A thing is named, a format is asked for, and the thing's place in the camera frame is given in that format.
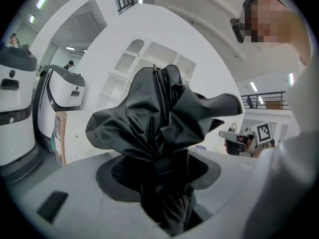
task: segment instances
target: arched window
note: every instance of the arched window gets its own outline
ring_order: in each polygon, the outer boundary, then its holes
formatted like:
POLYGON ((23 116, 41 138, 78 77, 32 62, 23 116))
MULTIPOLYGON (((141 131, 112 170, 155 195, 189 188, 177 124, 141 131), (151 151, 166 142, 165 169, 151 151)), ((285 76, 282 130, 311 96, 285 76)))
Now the arched window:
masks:
POLYGON ((133 42, 131 42, 131 44, 128 46, 128 48, 126 49, 126 51, 138 54, 141 49, 144 46, 144 42, 142 40, 134 40, 133 42))

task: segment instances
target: black umbrella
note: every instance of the black umbrella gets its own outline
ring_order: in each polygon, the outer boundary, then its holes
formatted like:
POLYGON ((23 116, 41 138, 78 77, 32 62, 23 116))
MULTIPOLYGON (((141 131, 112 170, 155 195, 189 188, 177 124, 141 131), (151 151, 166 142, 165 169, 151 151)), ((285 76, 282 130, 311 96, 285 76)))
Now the black umbrella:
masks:
POLYGON ((183 85, 178 68, 146 67, 119 106, 95 112, 86 127, 91 144, 133 158, 142 207, 170 235, 184 230, 193 203, 187 147, 242 113, 236 96, 212 99, 183 85))

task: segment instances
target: person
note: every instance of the person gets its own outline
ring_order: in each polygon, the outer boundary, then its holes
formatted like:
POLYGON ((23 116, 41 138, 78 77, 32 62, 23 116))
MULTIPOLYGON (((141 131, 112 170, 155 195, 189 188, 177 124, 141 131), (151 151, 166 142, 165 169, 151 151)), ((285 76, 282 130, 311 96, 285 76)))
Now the person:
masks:
POLYGON ((271 148, 276 148, 275 140, 274 140, 274 139, 272 139, 272 140, 270 141, 270 147, 271 147, 271 148))
POLYGON ((301 15, 280 0, 245 0, 237 23, 244 40, 250 39, 261 48, 289 44, 304 66, 309 63, 311 47, 306 24, 301 15))
POLYGON ((69 70, 69 68, 71 66, 74 66, 74 62, 72 60, 70 60, 69 63, 66 66, 64 66, 63 68, 66 69, 66 70, 69 70))
POLYGON ((11 36, 10 36, 10 41, 9 41, 10 44, 12 45, 15 45, 15 33, 13 33, 11 36))
POLYGON ((250 109, 253 109, 253 108, 254 108, 254 105, 253 105, 253 102, 251 101, 250 96, 247 97, 247 104, 249 105, 249 108, 250 108, 250 109))

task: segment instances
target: person in background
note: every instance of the person in background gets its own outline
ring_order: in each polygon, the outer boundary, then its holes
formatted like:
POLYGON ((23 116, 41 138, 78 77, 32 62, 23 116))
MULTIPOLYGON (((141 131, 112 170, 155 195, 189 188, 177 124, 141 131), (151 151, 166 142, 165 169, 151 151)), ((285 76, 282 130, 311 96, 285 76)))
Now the person in background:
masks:
POLYGON ((247 97, 247 104, 249 105, 249 108, 250 108, 250 109, 254 108, 253 102, 251 101, 250 96, 247 97))
POLYGON ((66 69, 66 70, 69 70, 69 68, 71 66, 74 66, 74 62, 72 60, 70 60, 69 63, 66 66, 64 66, 63 68, 66 69))
POLYGON ((15 45, 15 33, 13 33, 11 36, 10 36, 10 41, 9 41, 10 44, 12 45, 15 45))
POLYGON ((274 139, 272 139, 272 140, 270 141, 270 147, 271 147, 271 148, 276 148, 275 140, 274 140, 274 139))

